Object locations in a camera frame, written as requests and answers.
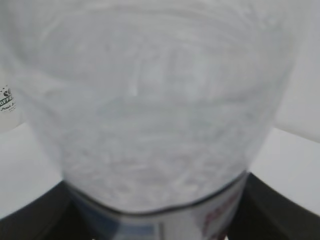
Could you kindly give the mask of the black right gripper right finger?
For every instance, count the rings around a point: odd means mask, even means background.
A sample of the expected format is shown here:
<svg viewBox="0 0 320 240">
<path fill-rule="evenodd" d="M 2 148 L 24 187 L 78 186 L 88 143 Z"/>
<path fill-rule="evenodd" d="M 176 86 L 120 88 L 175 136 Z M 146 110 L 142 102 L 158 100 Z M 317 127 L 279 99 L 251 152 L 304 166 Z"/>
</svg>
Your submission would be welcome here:
<svg viewBox="0 0 320 240">
<path fill-rule="evenodd" d="M 320 217 L 249 174 L 229 240 L 320 240 Z"/>
</svg>

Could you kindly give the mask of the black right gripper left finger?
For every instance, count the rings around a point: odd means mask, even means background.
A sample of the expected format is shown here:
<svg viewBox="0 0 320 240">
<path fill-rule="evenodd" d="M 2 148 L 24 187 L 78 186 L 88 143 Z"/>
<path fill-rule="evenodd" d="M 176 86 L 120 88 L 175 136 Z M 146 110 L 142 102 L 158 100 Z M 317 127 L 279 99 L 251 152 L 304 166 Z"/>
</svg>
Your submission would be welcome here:
<svg viewBox="0 0 320 240">
<path fill-rule="evenodd" d="M 2 240 L 91 240 L 63 182 L 0 220 Z"/>
</svg>

